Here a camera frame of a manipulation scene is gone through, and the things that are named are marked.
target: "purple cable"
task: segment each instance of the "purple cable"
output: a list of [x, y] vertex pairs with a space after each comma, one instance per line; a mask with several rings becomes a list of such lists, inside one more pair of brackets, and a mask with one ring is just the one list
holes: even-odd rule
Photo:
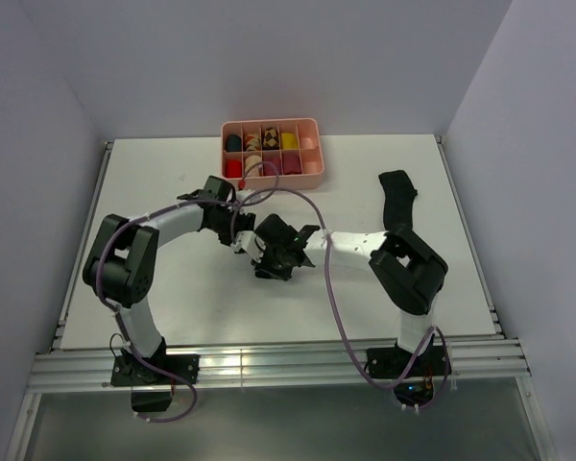
[[[115, 242], [117, 241], [117, 239], [119, 238], [119, 236], [122, 233], [124, 233], [131, 226], [134, 226], [136, 224], [141, 224], [141, 223], [148, 221], [148, 220], [151, 220], [151, 219], [155, 219], [158, 216], [161, 216], [165, 213], [168, 213], [168, 212], [173, 211], [175, 209], [179, 209], [179, 208], [184, 207], [184, 206], [191, 206], [191, 205], [195, 205], [195, 204], [215, 204], [215, 205], [224, 205], [224, 206], [235, 206], [235, 204], [236, 204], [236, 208], [234, 210], [235, 212], [233, 213], [232, 219], [230, 220], [230, 237], [231, 237], [231, 240], [234, 241], [234, 238], [235, 238], [234, 226], [235, 226], [236, 216], [238, 215], [238, 213], [242, 207], [254, 206], [254, 205], [261, 204], [261, 203], [265, 202], [266, 200], [268, 200], [278, 190], [284, 191], [284, 192], [289, 192], [289, 193], [294, 194], [298, 197], [301, 197], [313, 208], [314, 212], [316, 213], [316, 216], [318, 217], [321, 228], [325, 232], [327, 245], [326, 245], [326, 251], [324, 254], [324, 281], [326, 284], [326, 292], [328, 294], [328, 299], [330, 301], [331, 309], [333, 311], [333, 317], [335, 318], [335, 323], [337, 324], [337, 328], [339, 329], [339, 333], [340, 333], [340, 336], [342, 338], [342, 342], [344, 343], [344, 347], [346, 348], [346, 352], [348, 353], [348, 356], [349, 356], [352, 364], [354, 365], [356, 370], [359, 372], [359, 374], [370, 385], [372, 385], [373, 387], [376, 387], [378, 389], [385, 389], [385, 390], [395, 389], [403, 381], [403, 379], [405, 379], [407, 377], [407, 375], [409, 374], [410, 370], [412, 369], [412, 366], [414, 365], [414, 362], [416, 361], [416, 359], [419, 356], [420, 350], [427, 343], [430, 335], [434, 331], [438, 332], [438, 334], [440, 335], [440, 338], [442, 340], [442, 345], [444, 348], [444, 355], [445, 355], [444, 380], [442, 381], [442, 386], [440, 388], [440, 391], [435, 393], [435, 395], [431, 401], [420, 406], [420, 409], [424, 409], [424, 408], [428, 407], [429, 405], [431, 405], [433, 403], [433, 401], [437, 399], [437, 396], [445, 388], [448, 374], [449, 374], [449, 356], [448, 356], [448, 350], [447, 350], [447, 346], [446, 346], [446, 342], [445, 342], [445, 337], [444, 337], [444, 334], [442, 333], [442, 331], [438, 327], [431, 327], [424, 334], [424, 336], [420, 340], [416, 350], [414, 351], [414, 353], [410, 357], [410, 360], [408, 361], [407, 365], [405, 366], [405, 369], [403, 370], [401, 375], [396, 380], [394, 380], [393, 382], [391, 382], [387, 385], [383, 385], [383, 384], [380, 384], [380, 383], [374, 381], [367, 374], [367, 372], [363, 369], [363, 367], [361, 366], [360, 361], [358, 360], [358, 357], [356, 356], [356, 352], [354, 351], [351, 344], [349, 343], [348, 336], [346, 335], [346, 330], [344, 329], [344, 325], [343, 325], [343, 322], [341, 320], [341, 315], [339, 313], [339, 308], [337, 307], [337, 302], [335, 300], [335, 294], [333, 292], [333, 287], [332, 287], [331, 280], [330, 280], [330, 253], [331, 253], [331, 247], [332, 247], [332, 239], [331, 239], [330, 233], [327, 232], [326, 225], [324, 223], [324, 218], [320, 212], [320, 209], [316, 206], [316, 204], [314, 204], [314, 202], [311, 199], [309, 199], [306, 195], [302, 194], [301, 192], [298, 192], [297, 190], [289, 189], [286, 187], [279, 187], [278, 186], [279, 185], [279, 172], [277, 171], [276, 166], [273, 165], [272, 163], [270, 163], [269, 161], [261, 161], [261, 162], [258, 162], [256, 165], [253, 165], [252, 167], [250, 167], [244, 173], [243, 179], [245, 179], [247, 177], [248, 173], [253, 168], [258, 167], [258, 166], [263, 165], [263, 164], [270, 165], [276, 172], [276, 183], [273, 187], [268, 187], [268, 188], [257, 190], [255, 192], [251, 193], [250, 195], [248, 195], [244, 200], [238, 201], [236, 203], [214, 201], [214, 200], [192, 200], [192, 201], [180, 203], [178, 205], [168, 206], [168, 207], [165, 207], [165, 208], [160, 209], [158, 211], [155, 211], [154, 213], [151, 213], [149, 216], [141, 216], [139, 218], [135, 218], [135, 219], [129, 221], [124, 226], [122, 226], [120, 229], [118, 229], [114, 235], [111, 236], [111, 238], [107, 242], [107, 245], [103, 249], [103, 252], [102, 252], [101, 257], [99, 259], [98, 271], [96, 273], [96, 280], [95, 280], [96, 281], [96, 283], [95, 283], [96, 294], [97, 294], [97, 296], [100, 299], [102, 304], [104, 304], [105, 306], [107, 306], [113, 312], [116, 313], [116, 316], [115, 316], [116, 321], [117, 321], [118, 327], [120, 329], [120, 332], [124, 336], [124, 339], [128, 342], [131, 342], [130, 336], [128, 335], [128, 331], [126, 329], [126, 326], [124, 325], [124, 322], [123, 322], [121, 316], [119, 315], [119, 308], [107, 301], [107, 298], [105, 297], [105, 294], [103, 293], [103, 290], [102, 290], [102, 275], [103, 275], [105, 263], [107, 261], [108, 253], [111, 251], [113, 245], [115, 244]], [[256, 197], [256, 196], [258, 196], [264, 192], [269, 192], [269, 194], [260, 200], [252, 201], [251, 203], [248, 203], [252, 198], [254, 198], [254, 197]], [[197, 391], [194, 388], [194, 386], [191, 383], [189, 383], [188, 381], [186, 381], [185, 379], [183, 379], [181, 376], [174, 375], [170, 372], [162, 370], [162, 369], [152, 365], [151, 363], [147, 362], [143, 358], [143, 356], [140, 354], [140, 352], [132, 345], [132, 342], [131, 342], [131, 352], [132, 352], [132, 355], [134, 355], [134, 357], [143, 366], [147, 367], [148, 369], [150, 369], [156, 373], [170, 377], [170, 378], [174, 379], [175, 381], [178, 381], [178, 382], [185, 384], [192, 391], [192, 402], [190, 403], [190, 406], [188, 406], [188, 408], [186, 408], [185, 411], [183, 411], [182, 413], [179, 413], [179, 415], [177, 415], [177, 416], [170, 417], [170, 418], [148, 418], [148, 417], [145, 417], [144, 415], [137, 415], [137, 416], [139, 418], [146, 420], [146, 421], [149, 421], [151, 423], [170, 423], [172, 421], [179, 420], [179, 419], [185, 417], [186, 415], [188, 415], [192, 411], [194, 406], [196, 405], [196, 401], [198, 399], [198, 394], [197, 394]]]
[[[428, 407], [429, 405], [431, 405], [431, 403], [433, 403], [434, 400], [437, 399], [437, 396], [445, 388], [445, 385], [446, 385], [446, 382], [448, 379], [448, 374], [449, 374], [449, 361], [450, 361], [450, 359], [448, 356], [448, 350], [447, 350], [447, 346], [446, 346], [446, 342], [445, 342], [445, 337], [444, 337], [444, 334], [442, 333], [442, 331], [438, 327], [430, 327], [427, 330], [427, 332], [424, 333], [424, 335], [422, 336], [422, 339], [420, 340], [418, 346], [416, 347], [416, 350], [414, 351], [414, 353], [410, 357], [410, 360], [408, 361], [407, 365], [403, 369], [403, 372], [393, 382], [388, 383], [388, 384], [381, 384], [381, 383], [373, 380], [372, 377], [367, 374], [367, 372], [365, 371], [365, 369], [361, 365], [360, 361], [358, 360], [358, 357], [356, 356], [356, 352], [352, 348], [352, 345], [349, 343], [348, 336], [346, 335], [346, 330], [344, 329], [344, 323], [342, 322], [341, 315], [339, 313], [339, 308], [337, 306], [337, 301], [335, 300], [335, 293], [333, 292], [333, 286], [331, 283], [331, 276], [330, 276], [330, 254], [331, 254], [331, 247], [332, 247], [332, 239], [331, 239], [331, 234], [327, 231], [327, 228], [326, 228], [326, 225], [324, 223], [324, 219], [323, 219], [323, 216], [320, 212], [320, 209], [316, 206], [316, 204], [314, 204], [314, 202], [309, 197], [302, 194], [301, 192], [298, 192], [297, 190], [289, 189], [286, 187], [274, 187], [273, 189], [284, 191], [284, 192], [289, 192], [289, 193], [294, 194], [298, 197], [301, 197], [313, 208], [314, 212], [316, 213], [316, 216], [318, 217], [318, 221], [320, 222], [320, 226], [323, 229], [323, 231], [325, 232], [325, 237], [326, 237], [326, 242], [327, 242], [326, 250], [324, 252], [324, 282], [326, 284], [326, 293], [328, 294], [328, 300], [330, 301], [330, 307], [333, 311], [333, 317], [335, 318], [335, 323], [337, 324], [337, 329], [339, 329], [339, 335], [342, 338], [342, 342], [344, 343], [344, 347], [346, 348], [346, 352], [348, 353], [348, 356], [349, 356], [352, 364], [354, 365], [354, 367], [356, 368], [358, 373], [371, 386], [373, 386], [377, 389], [383, 389], [383, 390], [395, 389], [403, 381], [403, 379], [405, 379], [407, 377], [407, 375], [410, 373], [410, 370], [412, 369], [414, 362], [418, 358], [420, 351], [422, 350], [424, 345], [430, 339], [431, 334], [434, 331], [438, 332], [438, 334], [440, 335], [440, 339], [442, 340], [442, 346], [444, 348], [444, 356], [445, 356], [444, 380], [442, 381], [442, 386], [440, 387], [440, 391], [435, 393], [435, 395], [433, 396], [433, 399], [431, 399], [431, 401], [429, 401], [428, 403], [420, 406], [419, 409], [424, 409], [424, 408]], [[248, 195], [245, 199], [243, 199], [243, 201], [241, 203], [244, 204], [250, 198], [253, 198], [253, 197], [255, 197], [259, 194], [262, 194], [268, 190], [271, 190], [271, 188], [257, 190], [255, 192], [253, 192], [252, 194]]]
[[262, 199], [256, 200], [255, 202], [251, 202], [249, 204], [246, 204], [247, 199], [238, 203], [237, 208], [234, 210], [234, 213], [232, 213], [232, 218], [230, 219], [230, 241], [231, 242], [234, 242], [234, 239], [236, 238], [234, 227], [235, 227], [235, 223], [237, 221], [237, 216], [239, 215], [239, 212], [241, 211], [241, 208], [243, 208], [244, 206], [260, 205], [263, 202], [269, 200], [273, 194], [275, 194], [278, 190], [280, 190], [279, 189], [279, 171], [277, 171], [276, 166], [273, 165], [270, 161], [263, 160], [263, 161], [259, 161], [258, 163], [255, 163], [254, 165], [252, 165], [250, 168], [248, 168], [244, 172], [243, 178], [241, 178], [241, 179], [244, 180], [248, 176], [248, 173], [251, 172], [251, 170], [253, 170], [256, 167], [263, 166], [263, 165], [271, 166], [271, 168], [273, 168], [273, 170], [276, 172], [276, 183], [273, 185], [273, 187], [265, 189], [265, 190], [268, 190], [270, 192], [269, 192], [269, 195], [266, 195]]

